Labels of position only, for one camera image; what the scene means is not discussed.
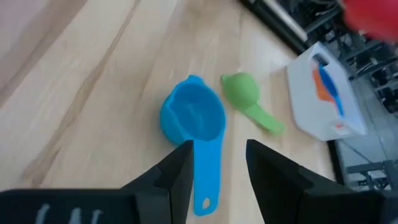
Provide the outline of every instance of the green measuring spoon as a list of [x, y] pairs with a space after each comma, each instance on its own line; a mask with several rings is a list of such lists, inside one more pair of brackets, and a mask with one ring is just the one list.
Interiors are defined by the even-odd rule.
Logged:
[[257, 104], [260, 89], [252, 76], [239, 72], [234, 75], [223, 75], [221, 81], [227, 100], [236, 109], [273, 134], [284, 131], [284, 125]]

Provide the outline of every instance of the white container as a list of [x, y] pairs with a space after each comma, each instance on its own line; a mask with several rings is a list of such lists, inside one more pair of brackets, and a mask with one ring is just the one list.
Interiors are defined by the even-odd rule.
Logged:
[[[327, 62], [323, 69], [337, 88], [344, 115], [339, 114], [334, 102], [321, 100], [318, 94], [320, 82], [316, 84], [314, 78], [314, 69], [318, 68], [314, 56]], [[366, 134], [366, 125], [346, 70], [321, 43], [314, 44], [290, 63], [287, 76], [294, 120], [301, 130], [322, 141]]]

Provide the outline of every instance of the plastic container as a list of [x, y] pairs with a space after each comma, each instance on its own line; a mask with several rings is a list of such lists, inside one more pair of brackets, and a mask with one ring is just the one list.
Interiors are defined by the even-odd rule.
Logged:
[[328, 141], [366, 134], [366, 125], [346, 70], [316, 43], [287, 66], [289, 93], [297, 126]]
[[193, 140], [193, 209], [207, 215], [216, 209], [220, 194], [221, 147], [225, 113], [220, 99], [200, 77], [179, 83], [160, 110], [160, 126], [176, 145]]

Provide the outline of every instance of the red object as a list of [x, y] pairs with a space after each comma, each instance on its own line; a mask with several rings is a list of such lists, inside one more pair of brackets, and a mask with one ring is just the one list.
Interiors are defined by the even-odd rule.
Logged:
[[344, 0], [344, 18], [352, 29], [374, 39], [398, 41], [398, 0]]

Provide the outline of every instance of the blue object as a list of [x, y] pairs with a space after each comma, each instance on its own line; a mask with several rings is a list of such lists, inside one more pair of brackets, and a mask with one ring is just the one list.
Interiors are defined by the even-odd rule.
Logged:
[[220, 99], [200, 77], [190, 75], [164, 101], [160, 127], [176, 145], [193, 140], [193, 211], [196, 215], [214, 212], [220, 194], [225, 131], [225, 112]]
[[340, 116], [344, 116], [343, 105], [341, 104], [340, 96], [337, 92], [337, 87], [333, 83], [333, 80], [330, 78], [329, 73], [325, 69], [323, 69], [322, 65], [319, 65], [319, 75], [321, 76], [322, 83], [328, 90], [329, 94], [335, 100], [338, 114]]

